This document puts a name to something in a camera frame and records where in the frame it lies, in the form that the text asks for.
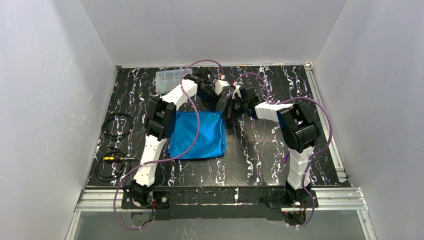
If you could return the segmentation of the blue cloth napkin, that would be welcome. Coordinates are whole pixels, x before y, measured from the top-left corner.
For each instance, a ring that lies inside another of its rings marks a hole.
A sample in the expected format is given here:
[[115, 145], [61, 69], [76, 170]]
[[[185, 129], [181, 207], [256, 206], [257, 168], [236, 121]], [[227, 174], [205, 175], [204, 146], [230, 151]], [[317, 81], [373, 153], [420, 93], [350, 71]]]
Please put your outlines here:
[[187, 150], [196, 139], [195, 144], [181, 160], [205, 160], [219, 158], [226, 151], [226, 127], [221, 111], [200, 111], [200, 130], [197, 115], [193, 112], [176, 113], [175, 130], [170, 138], [167, 153], [176, 157]]

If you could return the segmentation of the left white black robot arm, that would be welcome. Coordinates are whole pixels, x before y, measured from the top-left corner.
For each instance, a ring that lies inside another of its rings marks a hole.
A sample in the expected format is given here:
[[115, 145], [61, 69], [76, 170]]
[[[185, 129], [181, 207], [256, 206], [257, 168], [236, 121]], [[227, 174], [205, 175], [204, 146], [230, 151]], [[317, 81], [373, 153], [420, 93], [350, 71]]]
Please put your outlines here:
[[230, 84], [221, 74], [212, 79], [207, 67], [200, 67], [194, 74], [183, 70], [181, 82], [163, 96], [149, 101], [145, 120], [145, 144], [133, 181], [140, 186], [150, 187], [155, 182], [156, 166], [160, 162], [161, 151], [175, 130], [177, 110], [191, 97], [198, 96], [208, 110], [216, 110], [222, 91]]

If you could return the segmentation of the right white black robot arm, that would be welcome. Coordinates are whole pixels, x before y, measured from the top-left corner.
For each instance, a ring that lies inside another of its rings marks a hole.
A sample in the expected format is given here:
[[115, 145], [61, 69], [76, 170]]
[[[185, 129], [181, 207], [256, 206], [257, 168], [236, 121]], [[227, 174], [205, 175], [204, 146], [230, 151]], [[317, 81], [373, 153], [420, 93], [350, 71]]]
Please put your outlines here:
[[223, 119], [236, 119], [244, 114], [256, 120], [280, 125], [285, 145], [289, 148], [288, 185], [295, 191], [310, 184], [311, 156], [321, 131], [305, 102], [281, 103], [261, 101], [252, 86], [232, 86], [234, 90], [221, 114]]

